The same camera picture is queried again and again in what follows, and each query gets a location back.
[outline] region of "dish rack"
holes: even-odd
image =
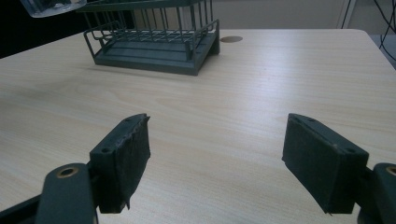
[[[96,64],[196,76],[219,54],[212,0],[101,0],[78,12]]]

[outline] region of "plastic cup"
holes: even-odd
[[[85,6],[87,0],[21,0],[31,17],[42,18]]]

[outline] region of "light wood tabletop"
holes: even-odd
[[[89,152],[122,119],[148,122],[131,210],[100,223],[356,223],[326,215],[281,160],[289,113],[396,162],[396,73],[357,30],[221,30],[197,77],[93,63],[82,34],[0,60],[0,210]]]

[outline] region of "screw hole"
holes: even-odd
[[[67,178],[69,176],[75,175],[78,172],[77,167],[66,167],[62,169],[58,174],[56,175],[58,178]]]
[[[388,173],[390,173],[391,175],[396,175],[396,166],[389,166],[389,167],[387,167],[387,171],[388,171]]]

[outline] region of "dark floor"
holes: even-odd
[[[370,37],[373,39],[377,46],[381,45],[380,35],[370,35]],[[396,35],[387,35],[384,41],[384,47],[388,53],[385,52],[384,48],[381,48],[382,53],[384,53],[385,57],[387,57],[388,61],[396,69]]]

